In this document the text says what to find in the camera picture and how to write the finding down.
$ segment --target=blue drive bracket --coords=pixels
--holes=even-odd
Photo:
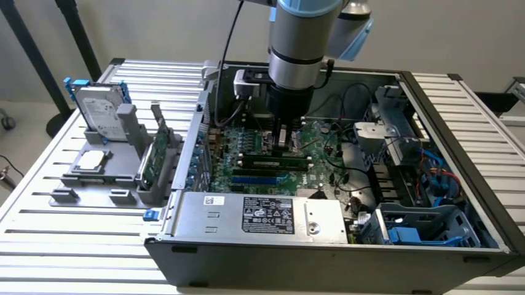
[[[388,235],[396,245],[457,247],[463,241],[463,237],[452,237],[447,241],[421,241],[419,230],[413,227],[395,227],[388,230]]]

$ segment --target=motherboard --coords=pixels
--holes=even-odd
[[[322,192],[328,199],[348,205],[350,196],[336,183],[341,182],[341,188],[356,187],[344,176],[345,170],[332,165],[344,166],[341,143],[333,136],[337,128],[342,129],[337,125],[306,122],[293,132],[290,149],[278,158],[273,157],[270,131],[244,127],[211,129],[210,191],[300,197]]]

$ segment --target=black cable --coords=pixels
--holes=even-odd
[[[353,129],[353,127],[345,128],[345,129],[342,130],[341,134],[345,134],[345,132],[349,131],[349,130],[352,130],[352,129]],[[364,169],[352,168],[352,167],[345,167],[345,166],[341,166],[341,165],[338,165],[338,164],[334,164],[334,163],[330,161],[329,155],[326,154],[326,147],[328,147],[329,142],[330,142],[330,140],[332,140],[332,138],[334,137],[336,134],[337,134],[337,132],[332,133],[332,135],[329,136],[329,139],[328,139],[326,142],[325,142],[325,146],[324,146],[324,149],[322,149],[322,150],[325,151],[325,159],[326,159],[328,163],[329,163],[332,166],[334,166],[336,168],[345,169],[345,170],[360,171],[360,172],[361,172],[362,174],[365,174],[366,177],[368,177],[369,174],[366,173],[366,171],[365,171]]]
[[[244,8],[244,4],[245,4],[245,1],[240,1],[240,7],[237,8],[236,18],[233,19],[233,23],[232,23],[229,39],[226,40],[225,52],[222,53],[222,58],[221,58],[221,62],[220,62],[220,76],[218,76],[217,90],[215,90],[215,114],[214,114],[214,123],[218,128],[222,128],[226,125],[229,125],[229,123],[236,118],[236,116],[240,114],[240,112],[244,109],[245,104],[246,104],[246,102],[242,101],[240,106],[237,107],[236,112],[232,114],[230,118],[228,118],[226,121],[220,122],[220,93],[221,93],[222,70],[224,70],[222,65],[225,64],[226,53],[229,52],[233,30],[236,28],[237,19],[240,18],[240,13],[241,13],[241,9]]]
[[[336,61],[334,60],[329,60],[329,62],[326,64],[325,81],[324,81],[324,83],[321,84],[320,87],[314,87],[316,90],[321,89],[322,87],[325,87],[328,85],[332,73],[334,71],[334,64],[336,64]]]
[[[310,111],[305,116],[310,116],[314,112],[320,111],[320,110],[322,109],[322,107],[326,106],[326,103],[329,102],[329,100],[330,100],[333,97],[338,98],[338,99],[341,100],[341,104],[344,104],[344,98],[341,97],[341,95],[333,93],[333,94],[330,94],[330,95],[326,97],[325,101],[316,107],[316,109],[314,109],[313,111]]]
[[[419,141],[420,141],[420,144],[423,143],[421,142],[421,139],[419,138],[419,137],[416,137],[416,136],[409,136],[409,135],[401,135],[399,138],[396,138],[395,140],[392,140],[392,142],[389,142],[386,145],[385,145],[385,147],[382,148],[382,150],[380,151],[380,153],[377,154],[377,158],[378,159],[381,159],[382,157],[384,157],[384,154],[386,153],[386,149],[388,149],[388,147],[396,142],[396,141],[399,141],[399,140],[401,140],[401,139],[417,139]]]
[[[10,161],[8,157],[6,157],[4,155],[0,155],[0,158],[3,158],[8,162],[10,166],[14,168],[14,170],[24,177],[24,173],[22,173],[20,170],[16,169],[16,167],[15,167],[14,163]]]
[[[345,92],[344,92],[344,102],[342,102],[342,104],[341,104],[341,113],[342,113],[342,114],[346,112],[346,110],[345,110],[345,101],[346,101],[348,92],[349,92],[349,90],[350,90],[352,88],[354,88],[356,86],[364,86],[364,87],[366,88],[366,90],[368,90],[368,92],[369,92],[369,106],[372,106],[372,104],[373,104],[373,96],[374,96],[374,93],[372,92],[370,87],[369,87],[365,83],[362,83],[362,82],[353,83],[353,84],[349,85],[349,87],[346,87],[346,90],[345,90]]]
[[[342,176],[342,177],[340,177],[340,179],[336,181],[336,187],[341,190],[341,191],[344,191],[344,192],[357,192],[357,191],[361,191],[361,190],[364,190],[364,189],[370,189],[372,188],[372,186],[364,186],[364,187],[360,187],[358,189],[344,189],[342,187],[341,187],[341,180],[345,178],[345,176]]]

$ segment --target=white label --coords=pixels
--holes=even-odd
[[[221,195],[207,195],[205,197],[205,205],[220,205],[224,206],[225,197]]]
[[[86,112],[90,115],[97,131],[109,140],[126,140],[125,129],[117,116],[115,105],[99,98],[85,98]]]

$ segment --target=white wall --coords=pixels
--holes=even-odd
[[[376,27],[358,60],[364,68],[459,73],[480,91],[501,91],[525,76],[524,0],[370,0]],[[58,81],[89,77],[54,0],[16,6]],[[105,68],[114,57],[203,61],[221,56],[237,0],[78,0]],[[269,10],[248,3],[229,58],[265,61]],[[0,16],[0,100],[50,101]]]

